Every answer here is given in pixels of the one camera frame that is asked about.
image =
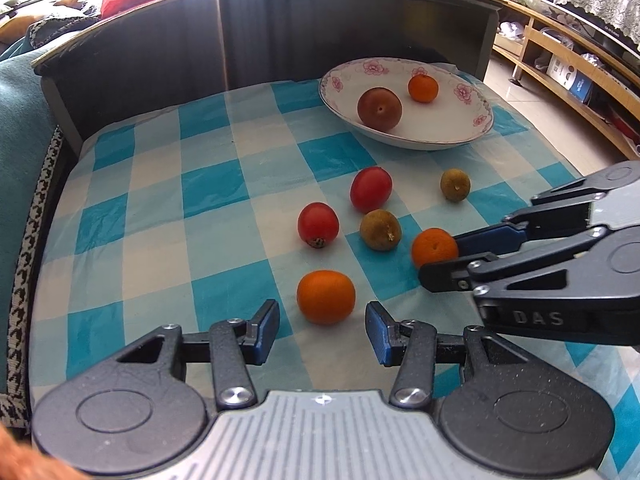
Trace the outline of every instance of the tangerine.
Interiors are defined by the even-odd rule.
[[[426,74],[416,74],[409,80],[409,95],[419,103],[430,103],[438,96],[438,82]]]
[[[296,299],[311,323],[331,325],[346,319],[356,304],[356,289],[337,270],[314,270],[298,283]]]
[[[458,257],[458,244],[444,229],[432,227],[415,237],[411,245],[411,260],[420,269],[424,264],[442,262]]]

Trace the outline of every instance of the table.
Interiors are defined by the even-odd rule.
[[[282,307],[268,362],[250,367],[270,388],[388,392],[396,370],[378,365],[364,329],[364,307],[379,300],[396,319],[420,319],[440,332],[479,322],[468,294],[421,288],[408,256],[421,230],[452,234],[500,221],[532,195],[577,172],[523,116],[487,86],[494,129],[471,144],[439,152],[392,148],[350,132],[327,110],[318,82],[279,82],[213,95],[108,126],[84,146],[50,230],[34,301],[30,348],[33,402],[155,327],[185,333],[250,317],[267,298]],[[386,208],[404,233],[397,249],[374,253],[360,239],[349,190],[355,173],[380,165],[392,176]],[[440,175],[471,178],[467,200],[446,202]],[[322,250],[298,238],[310,202],[340,219],[338,239]],[[344,322],[315,326],[296,305],[300,278],[335,269],[356,286]],[[529,351],[596,388],[615,408],[618,428],[602,470],[634,478],[640,434],[632,349],[514,338]],[[458,384],[439,366],[436,394]],[[188,382],[210,395],[207,365]]]

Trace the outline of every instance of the kiwi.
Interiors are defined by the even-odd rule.
[[[360,222],[360,236],[374,251],[390,251],[400,243],[400,222],[389,211],[376,209],[367,213]]]
[[[440,189],[450,202],[460,202],[471,191],[471,181],[468,174],[462,170],[447,170],[440,179]]]

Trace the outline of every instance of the red tomato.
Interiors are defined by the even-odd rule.
[[[322,202],[307,205],[298,217],[298,234],[307,244],[320,249],[333,242],[340,222],[333,209]]]
[[[391,196],[393,181],[382,168],[373,166],[361,170],[351,184],[351,203],[361,213],[380,209]]]

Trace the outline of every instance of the pink flower pattern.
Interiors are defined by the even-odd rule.
[[[362,66],[364,67],[364,73],[367,75],[382,75],[389,73],[389,69],[380,65],[380,63],[375,59],[365,61]]]
[[[465,105],[471,104],[471,86],[460,83],[453,89],[453,92]]]
[[[480,126],[486,120],[486,115],[480,115],[474,119],[474,126]]]
[[[340,81],[339,77],[336,77],[335,75],[332,76],[331,84],[334,86],[336,92],[342,90],[342,81]]]

